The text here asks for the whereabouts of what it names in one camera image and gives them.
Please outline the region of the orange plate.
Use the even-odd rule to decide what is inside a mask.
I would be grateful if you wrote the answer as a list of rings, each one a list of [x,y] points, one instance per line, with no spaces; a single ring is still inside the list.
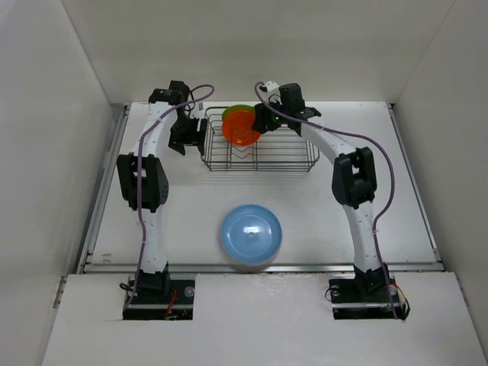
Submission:
[[[249,146],[259,140],[261,134],[252,129],[255,114],[250,111],[234,111],[223,119],[222,133],[234,146]]]

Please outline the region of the green plate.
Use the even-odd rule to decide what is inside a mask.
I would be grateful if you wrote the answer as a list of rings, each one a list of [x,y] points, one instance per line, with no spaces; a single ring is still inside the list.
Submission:
[[[247,112],[250,112],[252,114],[255,114],[255,108],[251,105],[247,105],[247,104],[235,104],[235,105],[232,105],[232,106],[229,106],[228,108],[226,108],[223,113],[222,113],[222,119],[226,119],[227,116],[231,113],[234,113],[236,111],[247,111]]]

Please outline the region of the wire dish rack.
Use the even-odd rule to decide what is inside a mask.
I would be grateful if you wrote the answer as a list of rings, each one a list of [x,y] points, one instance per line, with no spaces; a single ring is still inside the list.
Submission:
[[[225,107],[208,107],[202,162],[211,171],[308,172],[319,161],[319,150],[286,125],[261,135],[249,146],[234,146],[222,133]]]

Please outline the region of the blue plate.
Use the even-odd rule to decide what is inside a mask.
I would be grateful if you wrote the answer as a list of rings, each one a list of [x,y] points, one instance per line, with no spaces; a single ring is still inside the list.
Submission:
[[[283,240],[279,219],[268,208],[246,204],[223,219],[220,242],[233,260],[248,266],[265,265],[278,254]]]

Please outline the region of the pink plate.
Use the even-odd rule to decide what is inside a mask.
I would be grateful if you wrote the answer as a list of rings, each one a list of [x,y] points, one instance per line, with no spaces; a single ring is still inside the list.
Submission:
[[[276,250],[274,251],[274,254],[272,257],[270,257],[270,259],[268,260],[268,263],[272,263],[280,254],[280,251],[282,249],[282,246],[279,246],[276,248]]]

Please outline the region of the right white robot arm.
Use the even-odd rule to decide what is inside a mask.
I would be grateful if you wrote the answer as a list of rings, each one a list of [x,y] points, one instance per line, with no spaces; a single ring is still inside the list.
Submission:
[[[254,90],[259,99],[255,106],[254,130],[267,133],[286,124],[310,141],[332,164],[332,194],[345,211],[352,235],[355,295],[363,303],[391,302],[390,276],[380,253],[377,223],[392,204],[395,174],[393,170],[389,171],[388,201],[379,213],[375,213],[373,201],[377,175],[374,153],[367,146],[353,146],[347,138],[364,140],[381,153],[385,153],[385,149],[369,136],[326,126],[321,113],[306,105],[297,83],[257,82]]]

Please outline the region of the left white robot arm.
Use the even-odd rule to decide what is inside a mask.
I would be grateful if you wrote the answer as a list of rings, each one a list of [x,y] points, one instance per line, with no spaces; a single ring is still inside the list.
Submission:
[[[169,180],[162,166],[165,148],[185,155],[186,146],[201,146],[206,124],[195,107],[214,93],[210,84],[190,88],[171,81],[149,96],[149,114],[134,148],[117,157],[123,199],[136,212],[141,247],[132,284],[125,284],[128,302],[147,296],[163,302],[170,295],[169,258],[162,238],[162,206],[169,197]]]

